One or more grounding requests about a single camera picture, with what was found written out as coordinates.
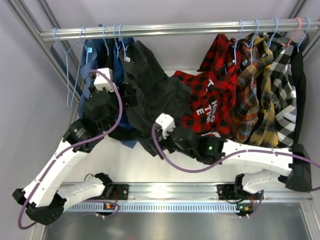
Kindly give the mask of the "dark grey pinstripe shirt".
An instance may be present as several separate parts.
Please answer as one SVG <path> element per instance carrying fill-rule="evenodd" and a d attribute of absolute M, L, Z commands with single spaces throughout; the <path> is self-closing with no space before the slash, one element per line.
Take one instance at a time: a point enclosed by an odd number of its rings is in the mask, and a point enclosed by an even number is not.
<path fill-rule="evenodd" d="M 123 67 L 123 83 L 135 89 L 127 96 L 137 100 L 126 105 L 130 125 L 139 131 L 138 142 L 153 157 L 158 154 L 152 140 L 152 126 L 161 113 L 176 120 L 192 114 L 192 89 L 176 77 L 169 77 L 153 52 L 141 41 L 128 42 L 119 52 Z"/>

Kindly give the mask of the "light blue wire hanger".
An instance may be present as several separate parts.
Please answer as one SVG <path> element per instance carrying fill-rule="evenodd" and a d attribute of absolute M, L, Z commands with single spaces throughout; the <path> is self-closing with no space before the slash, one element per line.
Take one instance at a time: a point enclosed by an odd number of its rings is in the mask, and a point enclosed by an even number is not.
<path fill-rule="evenodd" d="M 128 37 L 128 38 L 122 38 L 122 24 L 119 25 L 118 27 L 118 36 L 120 38 L 120 42 L 122 44 L 122 49 L 123 49 L 123 59 L 126 61 L 126 62 L 130 62 L 131 59 L 129 57 L 127 57 L 127 49 L 128 49 L 128 45 L 127 43 L 134 43 L 134 39 L 132 37 Z"/>

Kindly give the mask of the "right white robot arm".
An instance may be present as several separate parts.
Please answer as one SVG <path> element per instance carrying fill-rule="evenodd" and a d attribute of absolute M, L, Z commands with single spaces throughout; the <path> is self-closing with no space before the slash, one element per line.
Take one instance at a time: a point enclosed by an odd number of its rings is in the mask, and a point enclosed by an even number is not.
<path fill-rule="evenodd" d="M 161 158 L 184 173 L 198 174 L 229 165 L 255 168 L 255 172 L 243 171 L 233 177 L 234 190 L 242 194 L 256 194 L 273 188 L 305 193 L 313 190 L 312 161 L 299 144 L 276 149 L 250 146 L 214 136 L 197 136 L 184 127 L 163 131 L 157 124 L 152 126 L 151 137 Z M 185 154 L 205 167 L 187 169 L 173 163 L 164 153 L 161 142 L 170 151 Z"/>

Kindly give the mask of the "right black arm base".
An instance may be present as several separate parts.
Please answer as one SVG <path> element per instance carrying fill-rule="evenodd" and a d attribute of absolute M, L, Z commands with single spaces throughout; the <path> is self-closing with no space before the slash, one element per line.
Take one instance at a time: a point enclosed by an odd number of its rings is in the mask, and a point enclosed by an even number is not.
<path fill-rule="evenodd" d="M 216 187 L 218 199 L 233 204 L 246 200 L 260 200 L 262 196 L 261 192 L 248 193 L 244 190 L 235 190 L 234 184 L 218 184 Z"/>

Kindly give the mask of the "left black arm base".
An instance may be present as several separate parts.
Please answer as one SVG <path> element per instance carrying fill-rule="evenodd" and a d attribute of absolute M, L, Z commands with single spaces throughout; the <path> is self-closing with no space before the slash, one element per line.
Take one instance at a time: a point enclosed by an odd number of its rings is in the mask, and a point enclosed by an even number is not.
<path fill-rule="evenodd" d="M 105 189 L 102 194 L 99 196 L 94 196 L 89 198 L 89 200 L 127 200 L 129 194 L 129 185 L 124 183 L 114 183 L 112 179 L 105 173 L 97 173 L 95 175 L 88 173 L 84 180 L 86 181 L 88 176 L 91 175 L 91 178 L 98 178 L 105 185 Z"/>

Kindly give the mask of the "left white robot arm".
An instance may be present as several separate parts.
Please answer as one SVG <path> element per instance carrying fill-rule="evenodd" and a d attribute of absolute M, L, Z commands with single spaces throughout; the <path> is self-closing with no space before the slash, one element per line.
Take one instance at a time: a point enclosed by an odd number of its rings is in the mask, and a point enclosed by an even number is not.
<path fill-rule="evenodd" d="M 112 184 L 104 173 L 69 188 L 61 187 L 69 172 L 97 143 L 116 129 L 123 115 L 123 102 L 117 86 L 105 76 L 101 82 L 94 80 L 94 86 L 96 95 L 115 94 L 117 119 L 114 125 L 107 131 L 93 131 L 84 140 L 79 139 L 86 131 L 84 128 L 77 127 L 66 132 L 56 152 L 37 177 L 26 187 L 17 188 L 12 194 L 22 206 L 17 221 L 19 229 L 26 230 L 22 225 L 24 214 L 27 214 L 34 224 L 47 226 L 56 221 L 66 209 L 90 198 L 100 197 L 111 190 Z"/>

